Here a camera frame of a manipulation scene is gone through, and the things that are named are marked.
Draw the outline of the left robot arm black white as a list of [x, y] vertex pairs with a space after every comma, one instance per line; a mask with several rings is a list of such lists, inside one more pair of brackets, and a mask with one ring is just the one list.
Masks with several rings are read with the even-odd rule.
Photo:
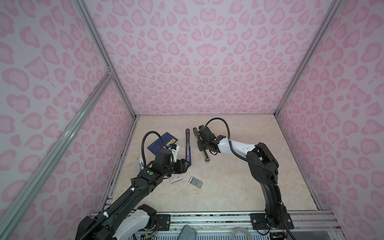
[[131, 212], [165, 177], [186, 173], [190, 165], [185, 159], [175, 159], [171, 150], [160, 149], [155, 160], [131, 179], [131, 186], [114, 203], [94, 218], [85, 217], [79, 223], [75, 239], [123, 240], [139, 230], [158, 230], [155, 209], [142, 205]]

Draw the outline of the red white staple box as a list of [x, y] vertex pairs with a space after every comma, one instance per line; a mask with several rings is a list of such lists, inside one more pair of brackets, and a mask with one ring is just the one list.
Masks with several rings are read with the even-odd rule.
[[183, 179], [182, 175], [174, 174], [174, 175], [171, 175], [170, 182], [171, 182], [171, 184], [173, 184], [173, 183], [178, 182], [178, 181], [180, 181], [182, 179]]

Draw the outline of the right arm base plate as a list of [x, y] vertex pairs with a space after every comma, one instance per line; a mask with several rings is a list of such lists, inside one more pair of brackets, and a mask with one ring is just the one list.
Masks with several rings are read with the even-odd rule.
[[272, 231], [282, 229], [293, 230], [295, 228], [293, 220], [288, 213], [283, 213], [282, 217], [280, 215], [267, 215], [266, 213], [251, 213], [250, 218], [253, 230]]

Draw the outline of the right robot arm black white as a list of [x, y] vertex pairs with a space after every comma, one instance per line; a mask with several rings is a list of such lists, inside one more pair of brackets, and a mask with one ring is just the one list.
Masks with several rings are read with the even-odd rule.
[[234, 155], [248, 163], [252, 177], [261, 185], [265, 199], [265, 214], [260, 224], [267, 229], [294, 229], [291, 216], [283, 204], [278, 184], [279, 163], [264, 143], [250, 145], [215, 136], [209, 127], [199, 126], [200, 150]]

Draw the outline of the staple tray with staples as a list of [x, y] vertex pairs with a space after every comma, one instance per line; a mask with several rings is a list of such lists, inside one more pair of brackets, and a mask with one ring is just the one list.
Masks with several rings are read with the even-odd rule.
[[189, 183], [192, 184], [193, 186], [197, 187], [197, 188], [201, 188], [202, 185], [203, 185], [203, 182], [195, 177], [190, 177], [189, 179]]

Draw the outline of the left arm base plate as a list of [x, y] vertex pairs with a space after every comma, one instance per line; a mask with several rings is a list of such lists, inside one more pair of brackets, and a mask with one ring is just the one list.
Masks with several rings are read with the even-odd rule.
[[156, 214], [149, 218], [149, 230], [150, 232], [155, 231], [169, 231], [170, 230], [170, 224], [171, 224], [171, 215], [168, 214]]

